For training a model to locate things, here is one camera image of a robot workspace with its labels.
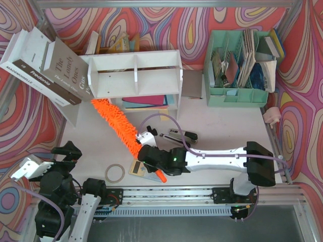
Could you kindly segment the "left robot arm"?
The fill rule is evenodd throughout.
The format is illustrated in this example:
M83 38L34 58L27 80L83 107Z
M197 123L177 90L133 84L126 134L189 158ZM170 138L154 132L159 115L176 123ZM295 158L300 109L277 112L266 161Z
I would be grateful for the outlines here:
M107 195L105 181L88 178L77 193L70 172L81 150L68 141L51 153L64 155L64 159L53 159L42 175L32 179L39 183L38 193L43 196L35 216L36 234L41 241L86 241L95 210Z

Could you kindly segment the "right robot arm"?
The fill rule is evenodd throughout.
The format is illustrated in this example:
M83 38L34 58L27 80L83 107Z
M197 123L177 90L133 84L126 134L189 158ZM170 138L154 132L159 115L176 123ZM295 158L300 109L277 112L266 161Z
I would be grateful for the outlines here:
M235 195L247 196L256 187L273 187L275 175L287 168L287 163L274 157L269 150L254 141L229 150L198 150L184 145L169 151L144 144L137 159L150 172L161 170L168 176L200 170L229 170L239 173L230 182Z

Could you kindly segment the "orange microfiber duster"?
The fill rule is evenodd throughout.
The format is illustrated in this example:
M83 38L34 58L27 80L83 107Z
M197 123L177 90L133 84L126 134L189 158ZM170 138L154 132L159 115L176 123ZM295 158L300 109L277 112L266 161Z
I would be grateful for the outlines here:
M143 147L136 139L140 134L136 128L128 121L124 113L108 99L93 99L91 101L96 111L100 114L109 126L116 132L117 136L128 148L132 156L137 159L140 149Z

